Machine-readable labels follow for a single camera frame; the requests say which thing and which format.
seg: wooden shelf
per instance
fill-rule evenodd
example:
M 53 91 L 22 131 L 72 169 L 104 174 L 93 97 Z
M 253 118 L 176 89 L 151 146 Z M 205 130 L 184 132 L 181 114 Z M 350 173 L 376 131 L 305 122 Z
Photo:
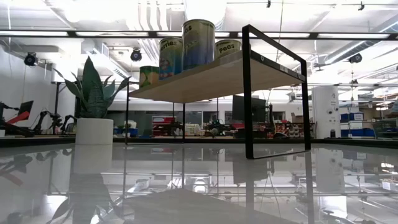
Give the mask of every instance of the wooden shelf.
M 242 51 L 219 58 L 207 65 L 184 71 L 129 93 L 130 97 L 174 103 L 243 93 Z M 251 51 L 251 89 L 266 90 L 278 86 L 295 85 L 305 77 L 276 62 Z

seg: food can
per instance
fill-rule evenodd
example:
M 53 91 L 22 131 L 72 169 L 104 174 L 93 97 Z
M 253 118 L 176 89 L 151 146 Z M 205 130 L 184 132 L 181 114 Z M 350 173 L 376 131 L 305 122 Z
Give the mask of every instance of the food can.
M 159 80 L 159 67 L 142 66 L 139 68 L 139 87 L 157 83 Z
M 182 71 L 182 39 L 168 37 L 160 41 L 159 79 L 163 80 Z
M 240 51 L 242 44 L 237 40 L 221 40 L 216 43 L 215 58 L 224 57 L 231 53 Z
M 214 24 L 203 19 L 184 22 L 182 43 L 182 69 L 184 71 L 214 61 Z

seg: metal can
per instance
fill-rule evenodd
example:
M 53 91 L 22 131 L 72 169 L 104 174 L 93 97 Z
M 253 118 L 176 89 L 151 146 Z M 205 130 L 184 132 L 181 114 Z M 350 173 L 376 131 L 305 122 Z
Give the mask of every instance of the metal can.
M 182 39 L 164 38 L 160 41 L 159 79 L 172 77 L 182 71 Z
M 214 61 L 214 24 L 203 19 L 184 22 L 182 43 L 182 69 L 184 71 Z
M 242 44 L 237 40 L 221 40 L 216 43 L 216 59 L 241 50 Z
M 157 83 L 159 80 L 159 67 L 142 66 L 139 68 L 139 87 Z

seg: computer screen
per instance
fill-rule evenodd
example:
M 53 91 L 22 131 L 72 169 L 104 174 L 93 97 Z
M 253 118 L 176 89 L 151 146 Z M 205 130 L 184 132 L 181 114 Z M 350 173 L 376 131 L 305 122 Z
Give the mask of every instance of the computer screen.
M 251 113 L 254 122 L 266 122 L 266 100 L 251 98 Z M 234 95 L 232 119 L 244 121 L 244 97 Z
M 30 114 L 32 105 L 33 105 L 33 100 L 25 102 L 25 103 L 21 103 L 21 105 L 19 107 L 18 115 L 22 114 L 25 111 L 27 111 Z

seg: snake plant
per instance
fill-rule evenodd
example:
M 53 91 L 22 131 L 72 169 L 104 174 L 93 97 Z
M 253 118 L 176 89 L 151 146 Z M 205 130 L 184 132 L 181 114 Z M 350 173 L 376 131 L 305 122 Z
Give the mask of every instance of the snake plant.
M 54 68 L 59 76 L 63 78 L 63 75 Z M 76 82 L 73 83 L 65 79 L 69 91 L 71 91 L 77 98 L 80 99 L 81 104 L 81 117 L 82 118 L 104 118 L 108 108 L 111 106 L 114 97 L 118 91 L 122 90 L 129 84 L 129 78 L 125 78 L 119 85 L 119 88 L 115 91 L 115 81 L 108 85 L 108 80 L 111 76 L 106 78 L 102 84 L 100 75 L 95 69 L 93 62 L 90 57 L 87 58 L 85 67 L 83 69 L 83 79 L 78 80 L 76 75 L 72 73 L 76 78 Z

